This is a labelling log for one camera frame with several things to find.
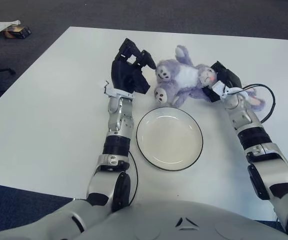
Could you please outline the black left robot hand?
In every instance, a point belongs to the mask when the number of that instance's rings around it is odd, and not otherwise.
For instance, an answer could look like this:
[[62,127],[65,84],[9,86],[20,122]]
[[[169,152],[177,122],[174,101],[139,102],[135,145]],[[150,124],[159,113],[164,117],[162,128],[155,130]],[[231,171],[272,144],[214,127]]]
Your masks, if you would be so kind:
[[145,95],[150,88],[142,73],[145,66],[157,69],[151,54],[146,50],[140,51],[132,40],[126,38],[111,65],[114,88],[130,94],[136,92]]

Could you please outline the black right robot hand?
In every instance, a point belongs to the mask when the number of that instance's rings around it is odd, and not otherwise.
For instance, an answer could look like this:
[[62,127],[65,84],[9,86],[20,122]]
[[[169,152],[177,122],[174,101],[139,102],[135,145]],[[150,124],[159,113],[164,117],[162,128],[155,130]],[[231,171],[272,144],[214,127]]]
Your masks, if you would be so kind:
[[212,87],[218,82],[223,82],[227,87],[241,88],[242,83],[240,78],[231,70],[222,65],[219,61],[211,66],[203,68],[199,75],[199,80],[202,85],[202,91],[210,100],[211,103],[220,100],[220,97],[212,90]]

